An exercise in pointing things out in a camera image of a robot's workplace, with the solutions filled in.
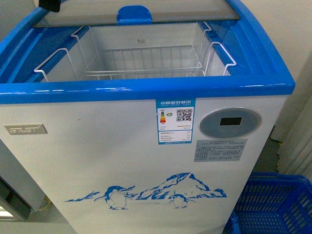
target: mountain illustration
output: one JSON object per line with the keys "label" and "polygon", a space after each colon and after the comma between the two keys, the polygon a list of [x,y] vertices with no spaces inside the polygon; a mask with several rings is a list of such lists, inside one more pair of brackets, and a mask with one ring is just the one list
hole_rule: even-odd
{"label": "mountain illustration", "polygon": [[175,194],[186,198],[227,197],[222,189],[210,190],[192,173],[179,173],[166,179],[162,184],[142,191],[136,200],[172,199]]}

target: gray circular control panel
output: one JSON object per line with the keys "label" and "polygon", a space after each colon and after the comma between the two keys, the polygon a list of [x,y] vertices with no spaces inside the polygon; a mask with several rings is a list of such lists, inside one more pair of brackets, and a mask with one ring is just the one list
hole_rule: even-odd
{"label": "gray circular control panel", "polygon": [[261,117],[244,108],[231,108],[213,112],[201,121],[200,131],[213,138],[241,137],[256,130]]}

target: specification label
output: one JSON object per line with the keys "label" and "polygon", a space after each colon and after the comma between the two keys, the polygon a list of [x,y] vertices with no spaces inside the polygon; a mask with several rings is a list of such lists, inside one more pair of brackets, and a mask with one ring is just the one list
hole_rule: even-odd
{"label": "specification label", "polygon": [[158,143],[192,142],[195,99],[156,100]]}
{"label": "specification label", "polygon": [[194,162],[239,161],[247,139],[198,140]]}

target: floor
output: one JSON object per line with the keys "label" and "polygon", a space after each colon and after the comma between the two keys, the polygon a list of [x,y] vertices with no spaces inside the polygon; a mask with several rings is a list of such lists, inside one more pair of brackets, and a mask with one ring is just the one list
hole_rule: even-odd
{"label": "floor", "polygon": [[277,172],[277,150],[279,147],[279,142],[268,138],[259,159],[253,168],[253,172]]}

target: qr code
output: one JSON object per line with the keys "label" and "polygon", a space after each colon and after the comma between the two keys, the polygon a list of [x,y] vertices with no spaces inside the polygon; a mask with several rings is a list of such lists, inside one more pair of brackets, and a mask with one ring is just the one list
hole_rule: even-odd
{"label": "qr code", "polygon": [[176,111],[176,120],[177,121],[192,121],[192,109],[183,109]]}

